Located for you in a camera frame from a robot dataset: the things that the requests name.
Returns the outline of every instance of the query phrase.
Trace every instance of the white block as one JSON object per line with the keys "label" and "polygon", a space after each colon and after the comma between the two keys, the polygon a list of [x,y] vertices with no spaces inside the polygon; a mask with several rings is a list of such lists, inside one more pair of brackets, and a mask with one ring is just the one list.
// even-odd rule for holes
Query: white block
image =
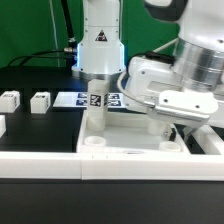
{"label": "white block", "polygon": [[108,109],[109,81],[93,79],[88,83],[88,121],[92,131],[103,131]]}
{"label": "white block", "polygon": [[6,132],[5,116],[0,115],[0,138]]}
{"label": "white block", "polygon": [[20,94],[17,91],[6,91],[0,97],[0,113],[14,113],[20,105]]}
{"label": "white block", "polygon": [[30,100],[32,114],[45,114],[51,105],[49,92],[37,92]]}

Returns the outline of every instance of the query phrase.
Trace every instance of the cable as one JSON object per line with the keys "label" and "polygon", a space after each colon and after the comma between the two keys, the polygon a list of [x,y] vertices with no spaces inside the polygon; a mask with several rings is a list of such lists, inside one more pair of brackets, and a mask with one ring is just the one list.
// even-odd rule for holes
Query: cable
{"label": "cable", "polygon": [[69,47],[76,48],[77,43],[74,36],[73,28],[72,28],[72,21],[71,21],[69,8],[68,8],[68,1],[61,0],[61,5],[62,5],[63,13],[64,13],[66,29],[67,29],[67,34],[69,38],[69,41],[68,41]]}
{"label": "cable", "polygon": [[19,59],[22,59],[22,58],[48,58],[48,59],[70,59],[70,57],[51,57],[51,56],[38,56],[38,55],[27,55],[27,56],[20,56],[20,57],[17,57],[17,58],[14,58],[13,60],[11,60],[9,63],[8,63],[8,67],[12,65],[13,62],[19,60]]}
{"label": "cable", "polygon": [[56,22],[55,22],[55,16],[54,16],[54,7],[53,7],[52,0],[49,0],[49,4],[50,4],[51,19],[52,19],[53,31],[54,31],[54,42],[55,42],[56,49],[58,49],[57,28],[56,28]]}
{"label": "cable", "polygon": [[28,56],[27,58],[25,58],[24,60],[22,60],[19,64],[19,66],[23,66],[27,61],[29,61],[32,56],[38,56],[38,55],[44,55],[44,54],[52,54],[52,53],[60,53],[60,52],[64,52],[63,49],[55,49],[55,50],[49,50],[49,51],[40,51],[40,52],[36,52],[30,56]]}
{"label": "cable", "polygon": [[164,50],[164,49],[170,47],[171,45],[175,44],[175,43],[177,42],[177,40],[178,40],[178,38],[176,38],[176,39],[174,39],[174,40],[168,42],[167,44],[164,44],[163,46],[161,46],[161,47],[159,47],[159,48],[153,50],[153,52],[158,53],[158,52],[160,52],[160,51],[162,51],[162,50]]}
{"label": "cable", "polygon": [[117,80],[117,88],[120,90],[121,93],[123,93],[126,97],[136,101],[136,98],[132,95],[130,95],[127,91],[124,90],[124,88],[122,87],[122,80],[124,79],[124,77],[126,76],[127,72],[122,72],[121,75],[119,76],[118,80]]}

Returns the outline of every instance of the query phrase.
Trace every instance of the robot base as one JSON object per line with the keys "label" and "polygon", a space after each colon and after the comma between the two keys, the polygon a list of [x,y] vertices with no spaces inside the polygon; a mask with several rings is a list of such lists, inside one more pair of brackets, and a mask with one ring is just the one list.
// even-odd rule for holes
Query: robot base
{"label": "robot base", "polygon": [[78,79],[92,80],[92,79],[101,79],[108,80],[110,82],[116,81],[121,72],[114,74],[93,74],[93,73],[85,73],[81,71],[72,70],[72,76]]}

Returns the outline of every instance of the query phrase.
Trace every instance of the white container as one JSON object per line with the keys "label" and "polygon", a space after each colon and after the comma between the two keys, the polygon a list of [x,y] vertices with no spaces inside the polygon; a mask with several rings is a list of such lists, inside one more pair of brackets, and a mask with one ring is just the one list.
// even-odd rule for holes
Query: white container
{"label": "white container", "polygon": [[167,142],[161,142],[159,144],[159,150],[168,152],[180,152],[181,147],[176,142],[167,141]]}
{"label": "white container", "polygon": [[[150,135],[148,124],[151,119],[145,114],[116,113],[108,112],[106,126],[103,131],[89,130],[88,111],[84,112],[82,125],[79,133],[77,144],[78,153],[126,153],[126,154],[143,154],[143,153],[179,153],[190,154],[185,143],[177,133],[175,143],[180,146],[179,151],[162,151],[159,146],[162,142],[169,141],[169,133],[174,128],[172,124],[166,124],[164,133],[161,135]],[[86,139],[94,137],[96,144],[86,144]]]}
{"label": "white container", "polygon": [[92,131],[103,131],[108,110],[109,82],[94,79],[88,83],[87,127]]}

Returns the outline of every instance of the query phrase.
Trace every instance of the white plastic part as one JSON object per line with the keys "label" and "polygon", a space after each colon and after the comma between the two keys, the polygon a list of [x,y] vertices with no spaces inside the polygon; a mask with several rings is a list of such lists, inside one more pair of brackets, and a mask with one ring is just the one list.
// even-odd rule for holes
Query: white plastic part
{"label": "white plastic part", "polygon": [[[125,90],[134,98],[140,96],[158,96],[158,93],[152,92],[149,88],[150,83],[158,82],[168,85],[179,86],[180,76],[174,74],[170,65],[148,60],[141,57],[134,57],[129,67],[130,77]],[[128,97],[124,98],[128,110],[147,113],[147,107],[137,103]]]}
{"label": "white plastic part", "polygon": [[88,129],[103,131],[108,110],[109,82],[94,79],[88,83]]}
{"label": "white plastic part", "polygon": [[159,144],[159,150],[169,152],[180,152],[181,147],[179,144],[175,142],[167,141],[167,142],[161,142]]}
{"label": "white plastic part", "polygon": [[170,5],[172,0],[145,0],[145,2],[159,7],[166,7]]}
{"label": "white plastic part", "polygon": [[51,105],[49,92],[37,92],[30,100],[32,114],[45,114]]}
{"label": "white plastic part", "polygon": [[83,0],[84,37],[78,45],[75,72],[113,75],[125,70],[119,40],[119,0]]}
{"label": "white plastic part", "polygon": [[6,132],[5,116],[0,115],[0,138]]}
{"label": "white plastic part", "polygon": [[149,120],[148,133],[153,136],[163,135],[166,132],[167,123],[157,120]]}
{"label": "white plastic part", "polygon": [[0,152],[0,178],[81,179],[81,173],[76,153]]}
{"label": "white plastic part", "polygon": [[0,97],[0,112],[14,113],[20,105],[20,94],[17,91],[6,91]]}
{"label": "white plastic part", "polygon": [[179,37],[196,46],[224,52],[223,8],[223,0],[188,0],[178,22]]}
{"label": "white plastic part", "polygon": [[213,127],[224,128],[224,101],[218,101],[219,109],[211,115],[208,125]]}
{"label": "white plastic part", "polygon": [[224,181],[221,155],[159,152],[138,155],[84,154],[82,179]]}
{"label": "white plastic part", "polygon": [[221,81],[222,81],[222,83],[224,83],[224,72],[222,74]]}
{"label": "white plastic part", "polygon": [[159,96],[159,106],[180,109],[200,114],[213,114],[218,110],[218,102],[212,93],[163,91]]}
{"label": "white plastic part", "polygon": [[99,136],[89,136],[84,139],[86,145],[89,146],[106,146],[106,139]]}
{"label": "white plastic part", "polygon": [[[159,131],[154,131],[154,134],[157,132],[159,135],[150,135],[148,133],[149,120],[151,119],[145,114],[108,112],[104,131],[97,132],[88,129],[88,113],[85,111],[77,143],[77,152],[167,154],[167,152],[159,150],[159,144],[169,140],[169,133],[171,133],[171,128],[175,129],[174,125],[167,123],[164,133],[159,132],[161,130],[159,127]],[[105,139],[106,146],[86,144],[86,139],[92,136]],[[175,142],[181,146],[181,153],[189,154],[189,150],[178,133]]]}

